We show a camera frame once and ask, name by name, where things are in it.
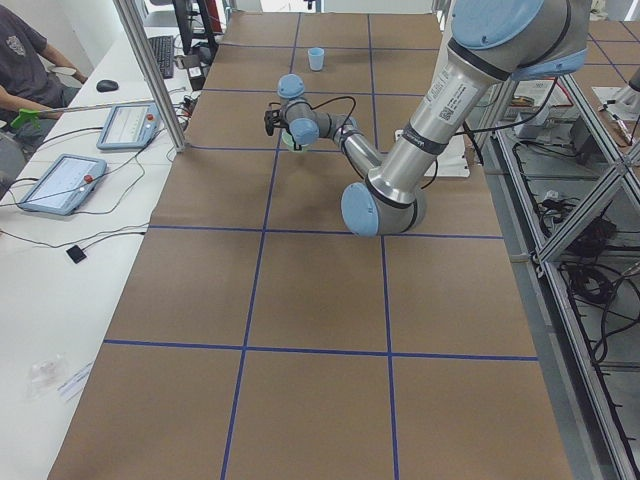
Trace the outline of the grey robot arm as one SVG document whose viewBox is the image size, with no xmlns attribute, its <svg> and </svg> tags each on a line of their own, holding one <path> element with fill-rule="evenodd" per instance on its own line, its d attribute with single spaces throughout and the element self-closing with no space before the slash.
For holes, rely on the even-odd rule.
<svg viewBox="0 0 640 480">
<path fill-rule="evenodd" d="M 312 108 L 295 74 L 280 78 L 281 104 L 264 115 L 295 149 L 332 140 L 362 175 L 341 197 L 344 224 L 373 237 L 418 225 L 426 201 L 419 183 L 469 112 L 493 85 L 558 77 L 579 70 L 587 55 L 588 1 L 458 1 L 450 12 L 447 62 L 387 154 L 378 152 L 348 114 Z"/>
</svg>

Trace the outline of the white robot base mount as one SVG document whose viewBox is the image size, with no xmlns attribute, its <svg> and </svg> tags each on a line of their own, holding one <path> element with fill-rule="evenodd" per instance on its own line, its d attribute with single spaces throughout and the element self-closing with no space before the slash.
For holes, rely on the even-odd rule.
<svg viewBox="0 0 640 480">
<path fill-rule="evenodd" d="M 434 176 L 467 178 L 470 175 L 464 142 L 460 137 L 450 140 L 438 155 L 419 146 L 418 142 L 406 139 L 403 130 L 396 130 L 394 138 L 395 143 L 387 155 L 388 162 L 413 182 Z"/>
</svg>

